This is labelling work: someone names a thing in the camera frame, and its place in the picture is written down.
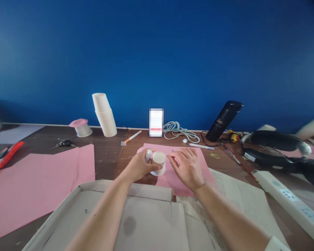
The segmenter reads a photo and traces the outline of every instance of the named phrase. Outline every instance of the person's hand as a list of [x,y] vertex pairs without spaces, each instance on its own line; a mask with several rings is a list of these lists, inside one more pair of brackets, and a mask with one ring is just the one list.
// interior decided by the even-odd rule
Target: person's hand
[[194,148],[181,148],[167,156],[179,179],[191,191],[199,189],[205,184],[201,174],[198,153]]
[[151,150],[152,152],[156,151],[155,149],[146,148],[142,152],[137,153],[120,174],[121,178],[133,183],[141,179],[147,173],[163,168],[160,165],[151,164],[151,159],[148,163],[145,162],[145,155],[148,150]]

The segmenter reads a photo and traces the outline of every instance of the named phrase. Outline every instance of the black thermos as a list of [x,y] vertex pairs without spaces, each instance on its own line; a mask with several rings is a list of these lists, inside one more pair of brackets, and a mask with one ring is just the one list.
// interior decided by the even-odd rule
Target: black thermos
[[209,129],[206,139],[212,142],[217,141],[243,106],[244,104],[238,101],[227,101],[220,114],[216,118],[214,124]]

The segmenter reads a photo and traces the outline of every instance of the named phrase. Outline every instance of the wooden table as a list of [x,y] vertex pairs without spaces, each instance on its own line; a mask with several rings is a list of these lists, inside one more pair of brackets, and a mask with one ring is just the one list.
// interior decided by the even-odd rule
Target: wooden table
[[[129,130],[126,138],[134,135],[137,130]],[[122,148],[118,164],[114,172],[114,179],[125,169],[127,164],[130,162],[132,156],[134,156],[139,148],[144,143],[151,143],[157,145],[168,145],[176,147],[188,147],[188,143],[182,142],[183,136],[173,139],[166,140],[164,137],[149,137],[149,131],[142,131],[141,134],[136,136],[134,139],[129,141],[126,146]],[[254,170],[265,170],[259,167],[257,164],[245,160],[242,156],[242,150],[240,142],[229,143],[228,147],[236,155],[236,157],[242,162],[242,164],[250,171]],[[265,149],[260,146],[256,147],[257,150],[264,152]],[[208,167],[215,169],[219,172],[227,174],[231,177],[249,183],[255,187],[261,189],[258,183],[244,170],[244,168],[237,164],[237,162],[224,150],[223,147],[215,147],[214,151],[202,149],[205,156]],[[310,208],[314,210],[314,186],[300,180],[289,174],[284,174],[278,170],[270,170],[270,172],[277,177],[284,185],[286,185],[293,193],[295,193],[300,199],[302,199]],[[143,179],[137,181],[141,184],[155,185],[157,177],[148,173]],[[282,231],[287,243],[292,250],[314,250],[314,240],[299,226],[299,224],[282,208],[280,204],[266,195],[271,211],[277,221],[277,224]]]
[[[94,144],[96,180],[111,180],[116,178],[144,143],[177,147],[188,146],[188,143],[184,144],[182,142],[184,139],[183,137],[174,140],[166,140],[164,137],[154,138],[149,137],[149,131],[146,130],[128,142],[126,146],[120,146],[121,141],[124,141],[125,138],[132,136],[136,132],[137,130],[118,129],[118,134],[116,136],[106,138],[103,136],[100,128],[93,128],[92,135],[86,138],[74,138],[72,141],[78,147],[91,143]],[[66,151],[67,148],[65,147],[59,147],[51,152],[49,152],[49,149],[55,146],[61,139],[70,138],[75,135],[75,130],[70,127],[46,126],[23,140],[25,145],[14,155],[7,167],[21,160],[29,153],[55,154]],[[257,165],[242,158],[239,142],[228,144],[228,146],[248,169],[261,170]],[[222,147],[216,147],[215,151],[202,149],[202,152],[205,156],[207,165],[210,168],[260,188],[250,175],[238,165]],[[312,185],[291,175],[282,174],[279,171],[273,172],[273,174],[314,210],[314,187]],[[152,185],[156,184],[156,182],[157,177],[150,173],[138,181],[138,183]],[[267,200],[272,213],[292,250],[314,250],[314,241],[308,234],[274,199],[267,196]],[[45,215],[0,238],[0,250],[22,250],[49,216],[50,214]]]

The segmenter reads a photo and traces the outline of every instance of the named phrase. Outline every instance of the phone screen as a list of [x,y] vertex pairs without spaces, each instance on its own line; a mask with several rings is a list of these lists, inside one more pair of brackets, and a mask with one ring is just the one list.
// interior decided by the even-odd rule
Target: phone screen
[[150,137],[163,136],[164,109],[151,108],[149,113],[150,113],[149,136]]

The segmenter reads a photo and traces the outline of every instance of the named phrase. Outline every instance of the gray stain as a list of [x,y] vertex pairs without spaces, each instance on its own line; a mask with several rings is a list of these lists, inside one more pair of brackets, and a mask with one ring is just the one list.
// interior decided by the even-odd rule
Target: gray stain
[[123,223],[123,227],[125,235],[131,235],[136,228],[136,220],[133,217],[129,216]]

